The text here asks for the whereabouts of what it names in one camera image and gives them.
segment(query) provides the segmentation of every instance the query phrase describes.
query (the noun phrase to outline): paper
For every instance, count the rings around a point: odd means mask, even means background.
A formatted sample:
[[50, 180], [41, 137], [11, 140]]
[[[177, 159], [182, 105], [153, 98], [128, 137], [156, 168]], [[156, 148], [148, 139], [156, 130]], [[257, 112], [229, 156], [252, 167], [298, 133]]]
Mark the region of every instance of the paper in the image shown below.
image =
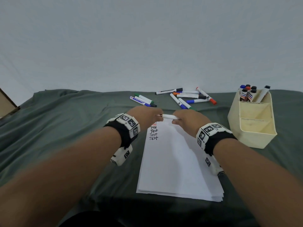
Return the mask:
[[221, 183], [195, 138], [171, 122], [164, 119], [148, 129], [137, 192], [221, 201]]

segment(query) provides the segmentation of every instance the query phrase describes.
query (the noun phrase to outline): black marker cap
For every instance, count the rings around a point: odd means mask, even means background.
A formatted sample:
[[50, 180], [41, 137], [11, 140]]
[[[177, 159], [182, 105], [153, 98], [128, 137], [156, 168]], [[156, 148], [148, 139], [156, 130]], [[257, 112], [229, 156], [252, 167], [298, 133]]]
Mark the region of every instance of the black marker cap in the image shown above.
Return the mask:
[[206, 99], [206, 96], [199, 95], [199, 99]]

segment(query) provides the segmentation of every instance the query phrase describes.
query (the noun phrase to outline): orange marker cap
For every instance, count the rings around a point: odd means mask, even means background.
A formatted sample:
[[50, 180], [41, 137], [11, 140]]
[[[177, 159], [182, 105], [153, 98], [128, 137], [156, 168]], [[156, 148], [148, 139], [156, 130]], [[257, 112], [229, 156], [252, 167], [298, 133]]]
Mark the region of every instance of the orange marker cap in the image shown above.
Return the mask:
[[213, 98], [210, 99], [210, 102], [212, 102], [213, 105], [217, 104], [217, 101], [215, 101]]

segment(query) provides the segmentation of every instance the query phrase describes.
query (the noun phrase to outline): hand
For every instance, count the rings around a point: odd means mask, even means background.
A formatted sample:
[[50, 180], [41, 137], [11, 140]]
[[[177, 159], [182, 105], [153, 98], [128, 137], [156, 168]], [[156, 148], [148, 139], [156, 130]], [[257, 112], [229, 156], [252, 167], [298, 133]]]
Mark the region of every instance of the hand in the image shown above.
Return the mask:
[[211, 122], [205, 115], [191, 109], [175, 111], [173, 115], [180, 119], [173, 120], [172, 124], [179, 125], [193, 137], [196, 137], [200, 127]]
[[158, 114], [163, 114], [163, 111], [157, 107], [137, 106], [129, 110], [127, 114], [134, 116], [139, 122], [141, 131], [147, 130], [157, 121], [163, 121], [162, 117], [157, 116]]

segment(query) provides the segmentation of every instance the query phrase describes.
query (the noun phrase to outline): person's right arm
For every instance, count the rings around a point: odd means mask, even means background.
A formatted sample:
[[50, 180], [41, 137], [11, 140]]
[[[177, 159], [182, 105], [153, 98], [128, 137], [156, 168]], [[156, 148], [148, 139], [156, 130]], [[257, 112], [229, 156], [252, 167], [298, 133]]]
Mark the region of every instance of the person's right arm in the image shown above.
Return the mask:
[[[174, 113], [188, 134], [196, 137], [211, 121], [193, 110]], [[286, 169], [235, 139], [223, 139], [214, 156], [261, 226], [303, 225], [303, 184]]]

